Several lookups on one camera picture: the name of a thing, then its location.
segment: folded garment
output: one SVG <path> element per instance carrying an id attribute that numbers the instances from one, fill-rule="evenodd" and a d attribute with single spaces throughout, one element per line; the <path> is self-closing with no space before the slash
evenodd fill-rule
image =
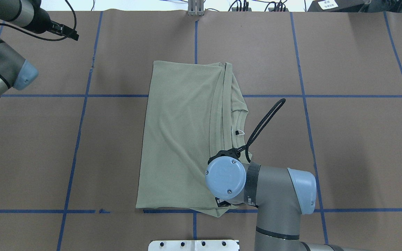
<path id="1" fill-rule="evenodd" d="M 245 144 L 247 113 L 230 63 L 155 61 L 136 208 L 191 208 L 216 217 L 236 208 L 218 207 L 204 174 L 218 151 Z"/>

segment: white label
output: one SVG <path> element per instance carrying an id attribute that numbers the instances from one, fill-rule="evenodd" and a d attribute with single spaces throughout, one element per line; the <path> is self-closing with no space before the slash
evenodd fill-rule
<path id="1" fill-rule="evenodd" d="M 322 9 L 332 9 L 332 8 L 339 7 L 339 5 L 337 5 L 336 1 L 334 1 L 334 0 L 321 1 L 321 2 L 319 2 L 319 5 L 320 5 L 320 8 L 322 8 Z"/>

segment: blue joint cap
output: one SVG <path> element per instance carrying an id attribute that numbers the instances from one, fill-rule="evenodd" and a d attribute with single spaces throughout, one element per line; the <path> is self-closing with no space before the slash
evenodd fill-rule
<path id="1" fill-rule="evenodd" d="M 239 160 L 222 156 L 208 165 L 205 182 L 215 197 L 230 200 L 244 189 L 246 170 Z"/>
<path id="2" fill-rule="evenodd" d="M 302 214 L 314 213 L 316 208 L 317 185 L 312 173 L 304 170 L 287 169 L 297 194 Z"/>
<path id="3" fill-rule="evenodd" d="M 38 70 L 27 60 L 24 61 L 23 66 L 21 67 L 20 72 L 18 73 L 18 77 L 16 78 L 15 84 L 13 88 L 18 91 L 26 88 L 35 78 L 38 77 Z"/>

